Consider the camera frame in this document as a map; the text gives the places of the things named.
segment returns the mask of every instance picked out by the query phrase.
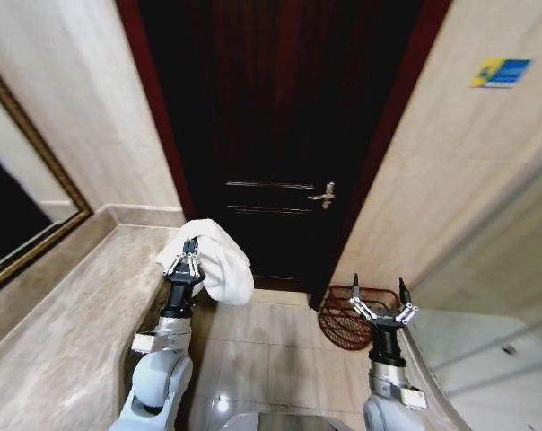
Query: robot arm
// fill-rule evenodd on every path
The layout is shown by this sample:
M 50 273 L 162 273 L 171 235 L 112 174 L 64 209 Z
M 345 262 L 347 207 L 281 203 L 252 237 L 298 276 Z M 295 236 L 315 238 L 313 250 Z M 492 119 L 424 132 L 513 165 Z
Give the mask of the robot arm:
M 426 409 L 424 392 L 412 386 L 405 375 L 405 359 L 400 354 L 397 331 L 404 328 L 418 312 L 410 293 L 399 279 L 398 310 L 372 310 L 359 297 L 358 277 L 354 275 L 353 294 L 349 302 L 372 327 L 372 350 L 369 352 L 371 396 L 363 406 L 370 431 L 424 430 L 417 409 Z
M 132 350 L 145 356 L 135 368 L 132 388 L 112 431 L 171 431 L 189 385 L 192 297 L 194 287 L 205 279 L 197 262 L 196 239 L 185 242 L 163 275 L 170 281 L 170 295 L 155 329 L 134 337 Z

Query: blue sign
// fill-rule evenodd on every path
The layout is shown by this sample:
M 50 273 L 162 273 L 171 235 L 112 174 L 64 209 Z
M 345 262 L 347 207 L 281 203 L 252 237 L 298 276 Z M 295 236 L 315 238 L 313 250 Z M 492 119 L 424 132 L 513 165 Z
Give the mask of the blue sign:
M 488 58 L 480 66 L 471 87 L 513 87 L 530 64 L 530 60 Z

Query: wicker basket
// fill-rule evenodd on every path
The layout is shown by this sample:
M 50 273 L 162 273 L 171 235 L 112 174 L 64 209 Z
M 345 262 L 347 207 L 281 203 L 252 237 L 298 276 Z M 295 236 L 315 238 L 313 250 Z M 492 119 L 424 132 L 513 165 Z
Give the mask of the wicker basket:
M 398 297 L 392 290 L 361 287 L 361 301 L 378 308 L 394 308 Z M 325 336 L 345 350 L 361 350 L 371 343 L 371 326 L 359 317 L 349 298 L 349 286 L 331 286 L 317 319 Z

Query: marble countertop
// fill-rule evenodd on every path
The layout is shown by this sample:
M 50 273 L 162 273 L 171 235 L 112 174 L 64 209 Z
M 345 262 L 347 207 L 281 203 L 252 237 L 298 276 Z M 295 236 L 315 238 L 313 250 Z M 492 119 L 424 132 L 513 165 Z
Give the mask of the marble countertop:
M 176 229 L 118 226 L 0 342 L 0 429 L 105 430 Z

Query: mirror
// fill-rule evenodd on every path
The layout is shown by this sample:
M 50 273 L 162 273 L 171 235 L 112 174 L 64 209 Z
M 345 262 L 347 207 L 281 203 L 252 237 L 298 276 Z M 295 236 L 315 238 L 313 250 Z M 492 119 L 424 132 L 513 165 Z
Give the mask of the mirror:
M 0 286 L 90 214 L 0 78 Z

